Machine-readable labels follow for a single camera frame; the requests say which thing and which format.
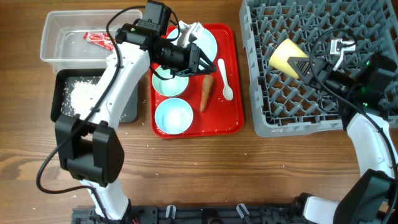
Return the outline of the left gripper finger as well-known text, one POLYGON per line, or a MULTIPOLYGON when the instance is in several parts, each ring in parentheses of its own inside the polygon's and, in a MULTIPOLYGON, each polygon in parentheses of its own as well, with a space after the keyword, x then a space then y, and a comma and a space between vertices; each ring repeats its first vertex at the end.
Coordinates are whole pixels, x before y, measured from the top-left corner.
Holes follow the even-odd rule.
POLYGON ((207 74, 207 71, 199 68, 171 68, 170 72, 174 77, 191 77, 195 75, 204 75, 207 74))
POLYGON ((216 65, 206 56, 204 51, 199 51, 198 59, 199 68, 198 73, 200 74, 211 74, 217 71, 216 65))

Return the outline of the yellow plastic cup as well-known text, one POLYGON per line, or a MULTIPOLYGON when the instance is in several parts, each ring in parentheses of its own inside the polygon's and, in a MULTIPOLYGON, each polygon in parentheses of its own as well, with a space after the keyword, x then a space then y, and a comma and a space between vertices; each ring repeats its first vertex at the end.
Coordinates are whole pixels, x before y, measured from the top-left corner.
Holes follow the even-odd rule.
POLYGON ((288 63, 290 57, 308 59, 308 55, 297 44, 290 39, 285 39, 274 50, 269 59, 269 65, 292 78, 299 79, 297 72, 288 63))

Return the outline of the green bowl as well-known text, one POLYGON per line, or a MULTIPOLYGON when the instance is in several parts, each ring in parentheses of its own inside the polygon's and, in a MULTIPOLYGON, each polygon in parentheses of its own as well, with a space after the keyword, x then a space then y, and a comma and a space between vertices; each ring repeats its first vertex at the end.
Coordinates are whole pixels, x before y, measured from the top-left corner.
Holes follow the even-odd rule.
POLYGON ((162 67, 157 67, 155 70, 160 77, 165 78, 165 80, 160 79, 156 75, 152 76, 152 86, 154 90, 162 96, 166 97, 176 97, 181 95, 188 86, 188 77, 172 77, 169 69, 164 70, 162 67))

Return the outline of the light blue bowl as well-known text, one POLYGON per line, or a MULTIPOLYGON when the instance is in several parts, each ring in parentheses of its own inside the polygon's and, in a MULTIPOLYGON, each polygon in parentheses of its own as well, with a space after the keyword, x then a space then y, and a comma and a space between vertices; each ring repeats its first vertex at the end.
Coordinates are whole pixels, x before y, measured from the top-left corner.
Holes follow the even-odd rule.
POLYGON ((156 108, 154 119, 157 127, 164 133, 182 134, 193 123, 193 110, 185 100, 169 98, 156 108))

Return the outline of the red sauce packet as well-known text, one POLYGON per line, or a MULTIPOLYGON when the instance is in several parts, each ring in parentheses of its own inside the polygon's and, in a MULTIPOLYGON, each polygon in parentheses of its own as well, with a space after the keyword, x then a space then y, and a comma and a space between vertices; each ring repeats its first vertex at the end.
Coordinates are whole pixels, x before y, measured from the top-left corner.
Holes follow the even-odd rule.
POLYGON ((106 50, 114 50, 114 45, 112 44, 109 35, 105 32, 86 32, 83 36, 83 39, 106 50))

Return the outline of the white rice pile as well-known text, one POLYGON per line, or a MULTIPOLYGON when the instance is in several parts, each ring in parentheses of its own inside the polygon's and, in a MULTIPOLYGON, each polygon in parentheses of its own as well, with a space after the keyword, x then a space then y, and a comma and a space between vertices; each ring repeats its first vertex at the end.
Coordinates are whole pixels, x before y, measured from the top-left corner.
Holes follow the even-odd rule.
POLYGON ((99 77, 69 77, 64 81, 61 114, 75 116, 87 110, 90 94, 95 90, 99 77))

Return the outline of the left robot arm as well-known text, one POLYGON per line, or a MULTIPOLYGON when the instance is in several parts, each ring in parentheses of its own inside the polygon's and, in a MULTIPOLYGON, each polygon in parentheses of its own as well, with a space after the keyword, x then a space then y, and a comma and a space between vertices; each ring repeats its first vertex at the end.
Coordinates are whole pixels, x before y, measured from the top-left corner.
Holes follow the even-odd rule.
POLYGON ((121 189, 119 174, 124 150, 116 134, 124 108, 141 77, 156 63, 173 77, 216 71, 213 60, 196 44, 203 33, 199 22, 177 22, 178 34, 166 38, 174 12, 165 4, 148 1, 144 15, 124 24, 110 38, 114 46, 97 85, 83 97, 81 111, 61 115, 55 122, 60 167, 91 194, 93 223, 132 223, 131 202, 121 189))

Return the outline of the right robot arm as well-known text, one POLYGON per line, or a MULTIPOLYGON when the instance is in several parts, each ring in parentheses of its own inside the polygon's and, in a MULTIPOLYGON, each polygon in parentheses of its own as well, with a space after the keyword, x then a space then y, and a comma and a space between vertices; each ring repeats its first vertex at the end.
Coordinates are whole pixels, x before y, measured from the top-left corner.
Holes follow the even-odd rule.
POLYGON ((338 113, 353 143, 361 175, 340 202, 308 197, 303 217, 313 223, 397 223, 397 153, 379 104, 395 78, 397 64, 383 54, 372 54, 357 79, 306 55, 289 57, 287 65, 290 76, 339 100, 338 113))

